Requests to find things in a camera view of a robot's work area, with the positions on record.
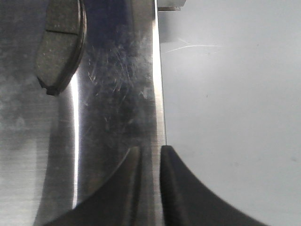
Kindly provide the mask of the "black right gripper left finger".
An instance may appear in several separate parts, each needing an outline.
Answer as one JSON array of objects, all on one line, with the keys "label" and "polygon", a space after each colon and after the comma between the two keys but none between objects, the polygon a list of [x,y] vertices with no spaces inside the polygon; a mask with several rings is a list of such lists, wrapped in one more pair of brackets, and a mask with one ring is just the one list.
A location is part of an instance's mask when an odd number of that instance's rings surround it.
[{"label": "black right gripper left finger", "polygon": [[49,160],[44,226],[132,226],[141,190],[142,150],[89,148]]}]

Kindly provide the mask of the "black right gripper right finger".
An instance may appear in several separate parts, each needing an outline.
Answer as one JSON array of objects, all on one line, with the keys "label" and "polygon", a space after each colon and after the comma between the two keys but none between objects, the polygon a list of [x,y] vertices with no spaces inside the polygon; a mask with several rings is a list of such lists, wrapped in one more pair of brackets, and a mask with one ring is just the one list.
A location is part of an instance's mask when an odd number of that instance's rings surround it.
[{"label": "black right gripper right finger", "polygon": [[167,226],[261,226],[226,203],[189,170],[172,146],[160,153],[160,192]]}]

